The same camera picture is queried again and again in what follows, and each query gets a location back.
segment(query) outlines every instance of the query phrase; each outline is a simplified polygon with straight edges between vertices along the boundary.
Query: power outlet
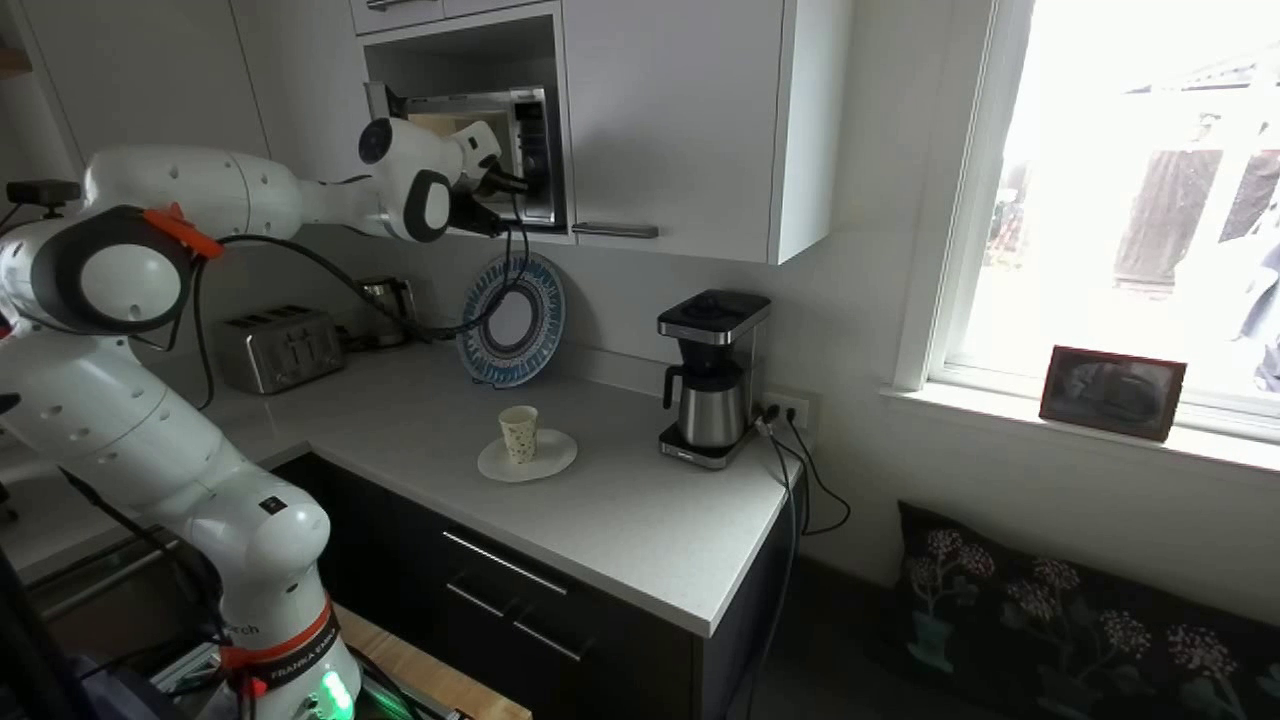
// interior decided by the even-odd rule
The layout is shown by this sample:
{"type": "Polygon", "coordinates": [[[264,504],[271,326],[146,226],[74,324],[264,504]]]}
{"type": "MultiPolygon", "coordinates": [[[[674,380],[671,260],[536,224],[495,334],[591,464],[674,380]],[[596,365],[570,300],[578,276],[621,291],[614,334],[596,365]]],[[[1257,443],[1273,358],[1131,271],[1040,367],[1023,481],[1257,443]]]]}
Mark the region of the power outlet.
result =
{"type": "Polygon", "coordinates": [[[774,403],[784,417],[792,412],[792,417],[795,417],[795,428],[798,428],[803,434],[814,434],[814,395],[809,395],[809,391],[787,391],[787,388],[762,388],[762,391],[758,391],[758,403],[762,403],[762,408],[774,403]]]}

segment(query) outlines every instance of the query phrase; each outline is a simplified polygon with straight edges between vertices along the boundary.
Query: white cup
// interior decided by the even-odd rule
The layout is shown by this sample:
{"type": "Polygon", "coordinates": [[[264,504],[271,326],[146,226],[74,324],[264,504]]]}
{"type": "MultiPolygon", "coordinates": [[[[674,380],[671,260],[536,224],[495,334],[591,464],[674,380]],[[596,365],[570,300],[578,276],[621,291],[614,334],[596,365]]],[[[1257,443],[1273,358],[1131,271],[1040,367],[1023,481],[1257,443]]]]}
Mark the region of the white cup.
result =
{"type": "Polygon", "coordinates": [[[495,417],[509,446],[509,464],[527,464],[536,457],[536,408],[513,403],[495,417]]]}

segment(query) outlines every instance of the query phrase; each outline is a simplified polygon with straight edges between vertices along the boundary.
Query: saucer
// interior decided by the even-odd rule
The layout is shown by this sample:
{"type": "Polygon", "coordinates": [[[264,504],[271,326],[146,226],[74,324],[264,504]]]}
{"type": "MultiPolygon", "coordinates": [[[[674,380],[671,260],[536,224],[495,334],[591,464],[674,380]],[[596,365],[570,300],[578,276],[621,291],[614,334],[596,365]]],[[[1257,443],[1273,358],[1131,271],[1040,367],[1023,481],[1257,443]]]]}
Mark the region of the saucer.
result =
{"type": "Polygon", "coordinates": [[[554,428],[541,428],[536,457],[527,464],[513,464],[504,440],[493,440],[476,457],[476,473],[495,483],[531,483],[564,473],[570,459],[577,459],[577,440],[554,428]]]}

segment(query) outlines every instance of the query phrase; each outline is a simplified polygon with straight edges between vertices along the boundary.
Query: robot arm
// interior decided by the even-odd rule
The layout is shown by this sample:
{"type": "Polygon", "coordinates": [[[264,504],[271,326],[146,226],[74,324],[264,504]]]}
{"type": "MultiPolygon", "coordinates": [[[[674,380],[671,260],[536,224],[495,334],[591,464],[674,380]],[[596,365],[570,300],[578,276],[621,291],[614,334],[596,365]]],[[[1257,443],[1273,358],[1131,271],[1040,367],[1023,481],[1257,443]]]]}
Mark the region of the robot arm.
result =
{"type": "Polygon", "coordinates": [[[361,134],[355,183],[309,183],[254,156],[192,148],[102,150],[70,218],[0,240],[0,423],[92,483],[114,508],[201,547],[222,578],[222,672],[254,716],[342,716],[361,669],[341,645],[317,555],[322,508],[243,459],[222,433],[126,353],[131,332],[180,312],[207,236],[274,236],[353,224],[431,240],[453,199],[482,183],[495,138],[482,122],[453,138],[398,121],[361,134]]]}

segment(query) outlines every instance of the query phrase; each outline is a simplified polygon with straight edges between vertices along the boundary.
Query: microwave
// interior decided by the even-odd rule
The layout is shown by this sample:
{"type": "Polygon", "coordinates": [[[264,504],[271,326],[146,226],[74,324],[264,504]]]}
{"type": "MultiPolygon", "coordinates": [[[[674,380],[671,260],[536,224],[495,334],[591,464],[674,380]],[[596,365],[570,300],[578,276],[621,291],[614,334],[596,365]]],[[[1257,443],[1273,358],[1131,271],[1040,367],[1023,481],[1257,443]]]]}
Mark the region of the microwave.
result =
{"type": "Polygon", "coordinates": [[[527,196],[476,196],[499,218],[522,218],[531,230],[564,230],[564,164],[559,122],[549,86],[453,90],[453,94],[396,94],[384,85],[367,86],[375,117],[398,117],[429,131],[453,134],[472,121],[489,121],[504,148],[504,171],[522,175],[527,196]]]}

